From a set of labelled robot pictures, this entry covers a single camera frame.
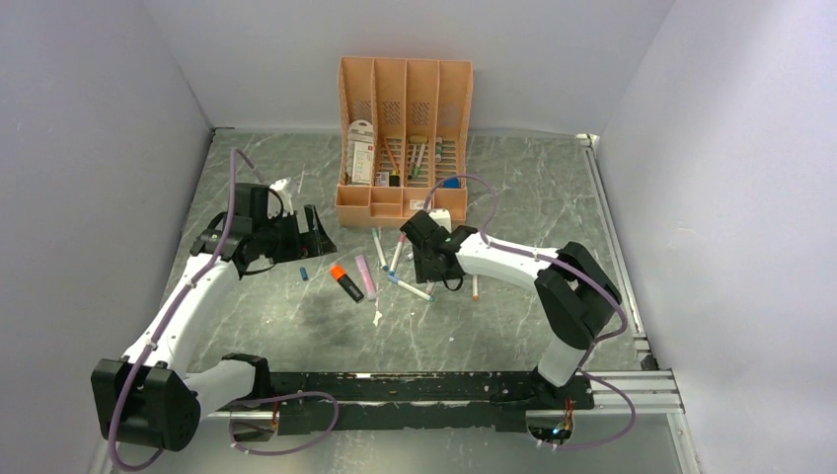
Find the desk organizer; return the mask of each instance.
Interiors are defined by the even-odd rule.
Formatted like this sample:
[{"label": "desk organizer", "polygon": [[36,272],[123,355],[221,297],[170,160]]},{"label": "desk organizer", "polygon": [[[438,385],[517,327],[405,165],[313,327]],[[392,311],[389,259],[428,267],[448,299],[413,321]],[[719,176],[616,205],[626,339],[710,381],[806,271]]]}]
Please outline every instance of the desk organizer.
[{"label": "desk organizer", "polygon": [[[440,179],[465,173],[465,143],[471,113],[474,73],[469,61],[344,57],[338,75],[341,105],[342,159],[337,208],[340,224],[351,227],[400,227],[416,213],[430,188]],[[374,128],[374,172],[395,170],[384,140],[389,143],[400,184],[397,187],[353,185],[347,166],[348,127],[356,120]],[[427,137],[421,166],[408,179],[413,156],[411,136]],[[441,159],[436,141],[441,138]],[[416,145],[415,153],[420,151]],[[464,180],[455,188],[436,191],[432,207],[450,211],[454,225],[465,222],[468,191]]]}]

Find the pink highlighter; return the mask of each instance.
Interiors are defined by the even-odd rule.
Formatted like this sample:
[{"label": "pink highlighter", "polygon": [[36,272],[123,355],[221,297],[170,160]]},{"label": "pink highlighter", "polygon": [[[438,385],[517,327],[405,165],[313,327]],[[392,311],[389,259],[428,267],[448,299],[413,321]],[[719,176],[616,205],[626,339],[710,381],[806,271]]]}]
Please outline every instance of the pink highlighter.
[{"label": "pink highlighter", "polygon": [[357,264],[357,270],[360,272],[360,277],[363,278],[363,286],[366,287],[366,299],[374,301],[378,297],[378,292],[375,290],[375,283],[372,281],[372,274],[369,272],[369,266],[366,265],[366,257],[358,255],[354,258]]}]

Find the highlighter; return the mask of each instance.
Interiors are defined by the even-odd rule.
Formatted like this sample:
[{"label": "highlighter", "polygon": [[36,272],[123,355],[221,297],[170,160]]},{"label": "highlighter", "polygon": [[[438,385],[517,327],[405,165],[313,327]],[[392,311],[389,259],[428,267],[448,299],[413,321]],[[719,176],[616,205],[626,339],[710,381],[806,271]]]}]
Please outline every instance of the highlighter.
[{"label": "highlighter", "polygon": [[375,282],[372,281],[372,274],[369,273],[369,266],[366,265],[366,257],[362,254],[354,258],[357,265],[357,270],[360,272],[360,277],[363,278],[363,286],[366,287],[366,298],[374,301],[378,297],[378,291],[375,290]]},{"label": "highlighter", "polygon": [[354,281],[345,274],[345,270],[339,265],[332,266],[332,277],[340,284],[342,289],[351,296],[355,303],[359,303],[363,299],[363,293],[360,288],[354,284]]}]

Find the small package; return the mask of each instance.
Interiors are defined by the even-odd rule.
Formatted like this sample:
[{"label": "small package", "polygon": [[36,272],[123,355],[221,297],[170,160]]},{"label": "small package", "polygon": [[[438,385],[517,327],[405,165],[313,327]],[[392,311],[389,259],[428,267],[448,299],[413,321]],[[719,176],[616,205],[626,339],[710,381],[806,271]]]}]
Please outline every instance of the small package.
[{"label": "small package", "polygon": [[348,127],[348,156],[351,158],[349,176],[353,185],[371,185],[375,163],[375,143],[372,124],[355,120]]},{"label": "small package", "polygon": [[390,184],[390,174],[387,171],[379,171],[375,173],[375,186],[388,186]]}]

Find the pen cap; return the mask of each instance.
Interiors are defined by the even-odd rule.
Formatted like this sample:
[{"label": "pen cap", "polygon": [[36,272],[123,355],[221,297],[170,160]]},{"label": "pen cap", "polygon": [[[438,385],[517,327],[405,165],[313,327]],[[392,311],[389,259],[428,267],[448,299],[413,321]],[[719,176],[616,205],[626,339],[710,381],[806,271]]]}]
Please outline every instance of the pen cap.
[{"label": "pen cap", "polygon": [[332,265],[331,269],[332,278],[340,279],[342,276],[345,275],[345,270],[342,269],[339,265]]}]

